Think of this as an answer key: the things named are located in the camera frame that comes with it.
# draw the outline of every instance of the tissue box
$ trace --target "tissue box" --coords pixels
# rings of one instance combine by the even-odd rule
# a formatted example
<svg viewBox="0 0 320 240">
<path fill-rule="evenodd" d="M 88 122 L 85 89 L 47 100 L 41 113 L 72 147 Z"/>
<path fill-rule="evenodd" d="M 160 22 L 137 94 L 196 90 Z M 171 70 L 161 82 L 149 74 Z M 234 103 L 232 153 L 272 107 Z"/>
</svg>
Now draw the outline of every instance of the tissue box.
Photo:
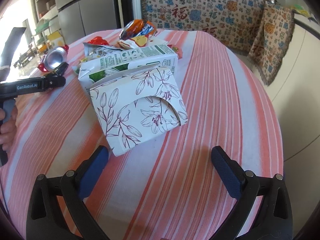
<svg viewBox="0 0 320 240">
<path fill-rule="evenodd" d="M 92 104 L 114 155 L 188 121 L 167 67 L 140 67 L 106 77 L 90 89 Z"/>
<path fill-rule="evenodd" d="M 119 71 L 158 64 L 170 68 L 173 73 L 177 63 L 177 54 L 167 45 L 148 46 L 84 62 L 81 64 L 78 79 L 81 86 L 88 91 L 95 82 Z"/>
</svg>

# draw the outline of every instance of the green basket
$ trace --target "green basket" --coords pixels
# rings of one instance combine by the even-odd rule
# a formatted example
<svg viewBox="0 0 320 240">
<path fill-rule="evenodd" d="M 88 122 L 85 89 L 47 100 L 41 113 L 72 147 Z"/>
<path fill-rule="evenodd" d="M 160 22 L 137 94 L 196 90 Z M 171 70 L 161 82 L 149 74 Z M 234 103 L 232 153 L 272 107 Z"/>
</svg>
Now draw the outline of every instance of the green basket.
<svg viewBox="0 0 320 240">
<path fill-rule="evenodd" d="M 47 28 L 49 26 L 49 22 L 46 22 L 45 24 L 42 24 L 41 26 L 39 26 L 38 28 L 35 29 L 36 33 L 41 32 L 43 29 Z"/>
</svg>

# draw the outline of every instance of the finger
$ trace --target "finger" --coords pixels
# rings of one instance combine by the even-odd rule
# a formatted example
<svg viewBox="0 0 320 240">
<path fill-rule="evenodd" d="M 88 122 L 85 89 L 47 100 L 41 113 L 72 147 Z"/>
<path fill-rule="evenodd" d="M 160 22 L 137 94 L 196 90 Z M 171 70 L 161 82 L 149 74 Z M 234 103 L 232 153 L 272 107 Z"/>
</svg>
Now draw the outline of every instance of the finger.
<svg viewBox="0 0 320 240">
<path fill-rule="evenodd" d="M 18 109 L 16 106 L 14 106 L 11 112 L 11 117 L 13 120 L 17 120 L 17 116 L 18 116 Z"/>
<path fill-rule="evenodd" d="M 10 133 L 0 134 L 0 144 L 12 142 L 14 140 L 14 136 L 16 135 L 16 133 L 17 133 L 17 128 L 15 128 L 14 131 Z"/>
<path fill-rule="evenodd" d="M 9 142 L 9 143 L 5 143 L 2 145 L 2 150 L 8 152 L 10 151 L 11 147 L 12 147 L 13 141 Z"/>
<path fill-rule="evenodd" d="M 4 123 L 0 127 L 0 133 L 10 133 L 13 132 L 14 129 L 16 128 L 16 121 L 12 120 L 12 118 L 9 119 L 8 122 Z"/>
<path fill-rule="evenodd" d="M 5 112 L 0 108 L 0 120 L 5 118 Z"/>
</svg>

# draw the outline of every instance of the table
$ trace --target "table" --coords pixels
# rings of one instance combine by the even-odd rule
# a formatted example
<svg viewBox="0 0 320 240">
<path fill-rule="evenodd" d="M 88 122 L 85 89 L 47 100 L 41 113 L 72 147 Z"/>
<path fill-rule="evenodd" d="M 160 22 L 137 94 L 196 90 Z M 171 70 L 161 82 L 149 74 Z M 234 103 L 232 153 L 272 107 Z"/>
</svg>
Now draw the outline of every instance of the table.
<svg viewBox="0 0 320 240">
<path fill-rule="evenodd" d="M 68 62 L 75 65 L 83 57 L 82 42 L 102 36 L 113 44 L 119 32 L 102 31 L 74 42 Z M 112 240 L 208 239 L 235 204 L 210 161 L 215 145 L 256 175 L 283 173 L 275 111 L 244 63 L 204 32 L 160 30 L 158 37 L 183 52 L 174 76 L 189 121 L 131 152 L 110 156 L 85 204 Z M 61 176 L 76 169 L 98 145 L 107 145 L 71 67 L 65 77 L 63 88 L 17 99 L 18 132 L 0 176 L 10 216 L 24 237 L 36 176 Z M 252 224 L 260 200 L 241 234 Z M 65 203 L 59 201 L 77 233 Z"/>
</svg>

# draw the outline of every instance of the small red package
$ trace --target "small red package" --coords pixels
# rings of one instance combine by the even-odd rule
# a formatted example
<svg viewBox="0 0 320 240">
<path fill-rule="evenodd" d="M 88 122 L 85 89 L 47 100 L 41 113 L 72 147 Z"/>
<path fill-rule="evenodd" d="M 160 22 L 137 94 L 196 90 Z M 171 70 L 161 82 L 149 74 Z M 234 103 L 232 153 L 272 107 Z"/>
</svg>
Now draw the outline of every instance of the small red package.
<svg viewBox="0 0 320 240">
<path fill-rule="evenodd" d="M 182 49 L 178 48 L 176 45 L 168 45 L 168 47 L 178 55 L 178 59 L 182 58 Z"/>
<path fill-rule="evenodd" d="M 94 45 L 110 45 L 101 36 L 94 37 L 91 41 L 88 41 L 88 43 L 94 44 Z"/>
</svg>

